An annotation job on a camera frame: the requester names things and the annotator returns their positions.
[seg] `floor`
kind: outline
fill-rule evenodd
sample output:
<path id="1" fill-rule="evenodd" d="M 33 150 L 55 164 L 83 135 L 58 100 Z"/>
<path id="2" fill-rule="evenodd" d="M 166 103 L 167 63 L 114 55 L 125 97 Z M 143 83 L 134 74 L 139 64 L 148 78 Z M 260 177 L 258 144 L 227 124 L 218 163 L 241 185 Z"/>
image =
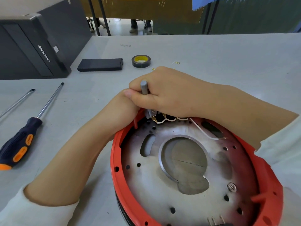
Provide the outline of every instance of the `floor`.
<path id="1" fill-rule="evenodd" d="M 137 21 L 138 24 L 138 33 L 130 33 L 131 29 L 131 20 L 130 19 L 116 19 L 116 18 L 107 18 L 109 29 L 111 35 L 153 35 L 152 32 L 144 29 L 144 22 Z M 99 27 L 100 35 L 106 36 L 108 35 L 107 29 L 103 28 L 103 26 Z"/>

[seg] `white table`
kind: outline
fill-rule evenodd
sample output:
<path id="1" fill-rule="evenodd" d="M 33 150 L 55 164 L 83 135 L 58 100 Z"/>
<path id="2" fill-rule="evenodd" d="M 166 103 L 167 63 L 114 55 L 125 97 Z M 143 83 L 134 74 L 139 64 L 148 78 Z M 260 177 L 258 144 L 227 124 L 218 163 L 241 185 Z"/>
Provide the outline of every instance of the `white table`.
<path id="1" fill-rule="evenodd" d="M 138 69 L 134 55 L 146 54 L 152 64 Z M 31 152 L 10 171 L 0 172 L 0 210 L 21 186 L 32 181 L 62 145 L 128 83 L 157 66 L 170 67 L 200 79 L 236 86 L 264 101 L 301 113 L 301 34 L 164 35 L 92 37 L 72 64 L 66 79 L 0 81 L 0 111 L 31 88 L 36 92 L 0 119 L 3 145 L 27 119 L 36 116 L 65 82 L 58 98 L 42 117 L 43 127 Z M 122 71 L 80 73 L 82 59 L 123 58 Z M 119 212 L 110 173 L 109 143 L 98 160 L 69 225 L 102 226 L 126 223 Z M 281 225 L 301 225 L 301 199 L 285 189 Z"/>

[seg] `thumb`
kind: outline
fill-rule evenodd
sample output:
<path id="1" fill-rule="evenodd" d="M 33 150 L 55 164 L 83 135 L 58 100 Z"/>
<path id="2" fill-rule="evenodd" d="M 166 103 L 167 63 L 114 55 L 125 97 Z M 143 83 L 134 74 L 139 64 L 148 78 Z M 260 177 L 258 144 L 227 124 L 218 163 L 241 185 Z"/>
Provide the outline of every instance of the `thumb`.
<path id="1" fill-rule="evenodd" d="M 131 99 L 131 101 L 138 107 L 146 109 L 157 110 L 158 104 L 156 101 L 156 95 L 147 94 L 143 95 L 135 90 L 126 89 L 123 91 L 124 95 Z"/>

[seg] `lenovo logo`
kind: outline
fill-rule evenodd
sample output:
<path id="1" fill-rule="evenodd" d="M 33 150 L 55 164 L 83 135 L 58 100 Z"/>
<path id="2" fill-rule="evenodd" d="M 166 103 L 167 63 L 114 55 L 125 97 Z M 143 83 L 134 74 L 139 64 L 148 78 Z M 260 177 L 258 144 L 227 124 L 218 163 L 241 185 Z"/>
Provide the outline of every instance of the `lenovo logo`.
<path id="1" fill-rule="evenodd" d="M 48 59 L 47 55 L 45 54 L 45 52 L 43 51 L 42 47 L 40 45 L 38 45 L 39 49 L 41 50 L 41 52 L 43 53 L 43 55 L 45 56 L 46 60 L 48 62 L 50 62 L 50 60 Z"/>

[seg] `electrical tape roll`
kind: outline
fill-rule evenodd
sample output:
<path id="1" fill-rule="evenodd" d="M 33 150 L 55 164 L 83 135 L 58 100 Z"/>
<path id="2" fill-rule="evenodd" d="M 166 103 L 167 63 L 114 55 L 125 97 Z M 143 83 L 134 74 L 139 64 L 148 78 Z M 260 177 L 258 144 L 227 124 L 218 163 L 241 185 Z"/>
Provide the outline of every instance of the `electrical tape roll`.
<path id="1" fill-rule="evenodd" d="M 137 68 L 145 68 L 151 64 L 151 58 L 147 55 L 135 55 L 132 58 L 132 64 Z"/>

